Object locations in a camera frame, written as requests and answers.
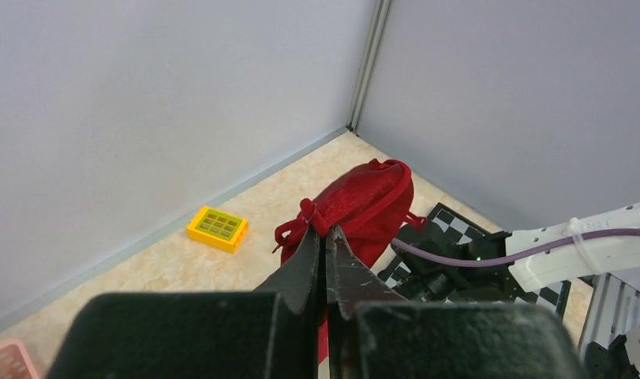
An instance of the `red drawstring bag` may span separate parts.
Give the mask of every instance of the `red drawstring bag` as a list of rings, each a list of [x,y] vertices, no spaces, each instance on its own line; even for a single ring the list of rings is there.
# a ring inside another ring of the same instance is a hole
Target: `red drawstring bag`
[[[426,219],[409,212],[413,192],[410,168],[403,162],[373,159],[356,166],[315,200],[303,199],[297,218],[275,229],[275,241],[283,248],[281,264],[294,254],[309,224],[322,237],[339,225],[354,255],[371,268],[404,221],[424,227]],[[325,321],[320,328],[318,362],[327,357],[327,338]]]

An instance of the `drawstring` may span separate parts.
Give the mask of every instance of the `drawstring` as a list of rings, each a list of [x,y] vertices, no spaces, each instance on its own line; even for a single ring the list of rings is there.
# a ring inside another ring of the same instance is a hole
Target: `drawstring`
[[[278,243],[278,245],[275,247],[275,249],[273,249],[271,253],[275,253],[276,251],[278,251],[281,246],[287,246],[290,235],[286,235],[283,237],[283,234],[287,233],[288,231],[292,231],[306,225],[312,225],[315,228],[317,234],[320,235],[320,237],[326,237],[326,235],[329,233],[329,226],[327,226],[327,223],[324,221],[322,216],[317,213],[317,207],[315,206],[315,203],[313,203],[310,199],[303,199],[301,200],[299,207],[301,207],[301,213],[299,213],[296,219],[287,221],[286,223],[280,225],[275,229],[274,236],[275,241]]]
[[[415,214],[410,211],[406,213],[404,221],[417,229],[420,233],[424,231],[424,228],[426,227],[426,217],[415,216]]]

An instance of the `white wall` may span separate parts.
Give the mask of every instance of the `white wall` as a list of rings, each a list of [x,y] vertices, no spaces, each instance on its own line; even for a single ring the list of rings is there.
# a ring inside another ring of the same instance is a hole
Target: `white wall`
[[[357,131],[510,229],[640,201],[640,0],[392,2]]]
[[[0,2],[0,317],[344,126],[372,8]]]

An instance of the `pink basket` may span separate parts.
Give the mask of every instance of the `pink basket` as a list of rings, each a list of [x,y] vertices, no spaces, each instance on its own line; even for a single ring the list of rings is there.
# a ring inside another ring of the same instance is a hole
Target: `pink basket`
[[[22,341],[0,342],[0,379],[39,379]]]

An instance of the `beige tiled floor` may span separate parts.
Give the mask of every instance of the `beige tiled floor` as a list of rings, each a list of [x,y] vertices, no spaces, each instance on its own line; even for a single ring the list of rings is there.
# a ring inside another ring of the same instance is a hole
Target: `beige tiled floor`
[[[275,247],[274,228],[296,216],[302,198],[314,197],[335,178],[372,158],[382,160],[387,157],[353,134],[343,134],[220,207],[250,222],[249,234],[236,254],[190,241],[183,230],[177,231],[6,329],[0,333],[0,340],[21,339],[43,374],[52,363],[77,311],[97,294],[106,291],[251,290],[279,266],[279,253],[271,254]],[[436,203],[443,202],[488,231],[500,230],[473,209],[416,175],[414,186],[413,212],[425,215]],[[383,268],[393,254],[387,250],[373,269]],[[574,280],[564,324],[576,342],[590,296],[591,288]]]

